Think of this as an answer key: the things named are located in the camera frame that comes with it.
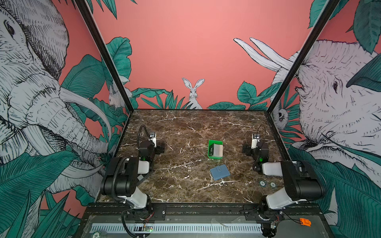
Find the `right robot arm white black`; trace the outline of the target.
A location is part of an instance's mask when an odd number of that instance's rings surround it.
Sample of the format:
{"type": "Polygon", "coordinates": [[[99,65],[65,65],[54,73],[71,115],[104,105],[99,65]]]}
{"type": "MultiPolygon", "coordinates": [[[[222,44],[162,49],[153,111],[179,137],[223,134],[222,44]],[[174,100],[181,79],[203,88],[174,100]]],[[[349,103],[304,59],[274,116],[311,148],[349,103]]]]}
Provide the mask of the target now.
{"type": "Polygon", "coordinates": [[[284,187],[264,196],[259,203],[259,211],[281,210],[298,202],[315,201],[325,196],[325,188],[308,162],[269,162],[269,147],[264,141],[243,145],[242,153],[252,157],[253,170],[258,174],[283,178],[284,187]]]}

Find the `blue leather card holder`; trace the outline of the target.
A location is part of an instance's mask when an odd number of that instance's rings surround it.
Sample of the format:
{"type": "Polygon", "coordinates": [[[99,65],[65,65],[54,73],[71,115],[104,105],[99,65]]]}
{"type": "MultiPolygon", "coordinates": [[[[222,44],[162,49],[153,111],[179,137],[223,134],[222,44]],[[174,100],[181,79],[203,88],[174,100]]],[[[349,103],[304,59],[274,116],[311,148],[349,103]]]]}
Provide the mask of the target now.
{"type": "Polygon", "coordinates": [[[229,177],[230,172],[226,165],[220,165],[210,169],[210,175],[214,181],[217,181],[229,177]]]}

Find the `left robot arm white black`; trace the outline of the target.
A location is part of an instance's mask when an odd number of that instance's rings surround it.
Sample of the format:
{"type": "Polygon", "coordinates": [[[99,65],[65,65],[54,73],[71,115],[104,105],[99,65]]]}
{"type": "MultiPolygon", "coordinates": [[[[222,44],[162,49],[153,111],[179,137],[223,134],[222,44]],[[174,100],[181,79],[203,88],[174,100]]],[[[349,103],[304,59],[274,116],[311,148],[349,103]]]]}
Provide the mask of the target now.
{"type": "Polygon", "coordinates": [[[137,157],[112,158],[103,176],[100,193],[131,209],[152,212],[149,196],[138,186],[154,172],[155,156],[164,152],[164,144],[145,140],[140,144],[137,157]]]}

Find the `green plastic card tray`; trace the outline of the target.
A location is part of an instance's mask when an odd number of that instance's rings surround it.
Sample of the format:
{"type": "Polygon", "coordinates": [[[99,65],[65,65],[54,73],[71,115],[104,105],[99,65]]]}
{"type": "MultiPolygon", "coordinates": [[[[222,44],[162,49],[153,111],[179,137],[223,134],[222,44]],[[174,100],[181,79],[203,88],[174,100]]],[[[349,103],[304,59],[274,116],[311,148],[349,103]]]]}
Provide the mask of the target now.
{"type": "Polygon", "coordinates": [[[215,159],[215,160],[222,159],[223,157],[222,158],[212,157],[212,155],[211,155],[212,149],[211,148],[212,148],[213,144],[222,144],[223,145],[223,142],[218,141],[218,140],[209,140],[209,142],[208,142],[208,153],[207,153],[209,159],[215,159]]]}

